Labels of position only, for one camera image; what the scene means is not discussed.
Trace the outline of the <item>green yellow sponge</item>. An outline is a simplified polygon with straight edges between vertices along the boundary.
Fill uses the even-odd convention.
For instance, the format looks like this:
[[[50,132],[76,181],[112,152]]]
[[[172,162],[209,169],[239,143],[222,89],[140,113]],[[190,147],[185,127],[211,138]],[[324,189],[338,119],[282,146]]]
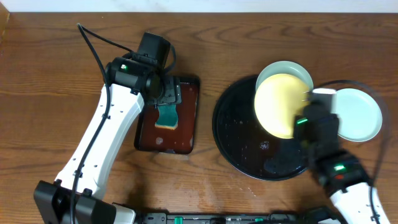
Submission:
[[[176,105],[162,105],[158,107],[159,117],[155,122],[156,128],[175,130],[178,127]]]

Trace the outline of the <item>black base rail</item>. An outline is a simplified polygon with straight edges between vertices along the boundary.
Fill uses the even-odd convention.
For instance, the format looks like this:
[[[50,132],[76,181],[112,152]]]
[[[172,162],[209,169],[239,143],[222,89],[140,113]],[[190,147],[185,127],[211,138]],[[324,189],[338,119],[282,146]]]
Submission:
[[[326,207],[302,213],[282,210],[270,213],[182,213],[167,210],[137,211],[134,224],[285,224],[285,223],[345,223],[343,218]]]

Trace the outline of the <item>yellow plate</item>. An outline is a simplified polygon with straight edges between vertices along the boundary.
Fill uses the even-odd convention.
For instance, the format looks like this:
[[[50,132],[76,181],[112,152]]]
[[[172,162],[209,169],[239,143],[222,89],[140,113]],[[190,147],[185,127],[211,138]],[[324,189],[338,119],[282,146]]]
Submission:
[[[256,90],[254,111],[259,124],[271,135],[292,139],[295,117],[308,105],[310,87],[289,74],[276,74],[266,78]]]

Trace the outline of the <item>round black tray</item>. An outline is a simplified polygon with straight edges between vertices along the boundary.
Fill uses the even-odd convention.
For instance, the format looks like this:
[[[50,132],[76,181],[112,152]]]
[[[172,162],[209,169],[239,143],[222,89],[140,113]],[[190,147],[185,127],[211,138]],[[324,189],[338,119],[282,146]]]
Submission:
[[[300,175],[307,164],[300,144],[269,134],[254,112],[256,77],[230,85],[216,103],[212,131],[223,157],[238,171],[260,180],[280,181]]]

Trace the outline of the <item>light blue plate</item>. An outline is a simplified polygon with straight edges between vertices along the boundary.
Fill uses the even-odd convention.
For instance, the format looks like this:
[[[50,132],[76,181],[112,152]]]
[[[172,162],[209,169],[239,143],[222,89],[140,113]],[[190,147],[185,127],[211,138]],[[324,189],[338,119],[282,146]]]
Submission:
[[[375,99],[354,88],[336,92],[333,113],[340,120],[338,135],[345,140],[365,142],[375,137],[382,127],[382,112]]]
[[[309,72],[298,63],[284,60],[271,63],[262,70],[256,80],[256,90],[265,79],[280,73],[293,75],[306,83],[311,90],[313,89],[313,80]]]

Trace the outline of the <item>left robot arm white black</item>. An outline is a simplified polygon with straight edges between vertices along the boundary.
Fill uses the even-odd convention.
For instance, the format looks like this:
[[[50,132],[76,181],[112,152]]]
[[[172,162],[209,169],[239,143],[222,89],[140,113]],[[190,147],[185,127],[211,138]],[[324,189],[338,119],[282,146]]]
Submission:
[[[76,151],[54,182],[41,180],[34,200],[44,223],[133,223],[136,212],[103,197],[114,160],[146,105],[181,102],[173,65],[148,56],[115,58],[101,66],[104,86]]]

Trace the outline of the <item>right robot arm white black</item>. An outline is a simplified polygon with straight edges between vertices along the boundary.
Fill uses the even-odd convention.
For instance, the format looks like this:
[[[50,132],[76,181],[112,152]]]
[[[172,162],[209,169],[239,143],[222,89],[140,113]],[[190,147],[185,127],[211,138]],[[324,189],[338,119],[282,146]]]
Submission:
[[[294,122],[308,168],[345,223],[389,223],[374,181],[359,159],[338,139],[339,118],[321,104],[310,104]]]

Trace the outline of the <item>black rectangular water tray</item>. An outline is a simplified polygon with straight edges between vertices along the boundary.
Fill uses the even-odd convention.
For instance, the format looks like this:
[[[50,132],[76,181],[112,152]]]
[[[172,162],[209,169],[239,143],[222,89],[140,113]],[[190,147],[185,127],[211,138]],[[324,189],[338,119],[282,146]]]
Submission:
[[[182,102],[176,105],[178,117],[175,129],[155,125],[159,118],[159,108],[153,105],[144,107],[139,116],[134,147],[140,151],[189,154],[193,150],[195,123],[199,102],[200,79],[181,77]]]

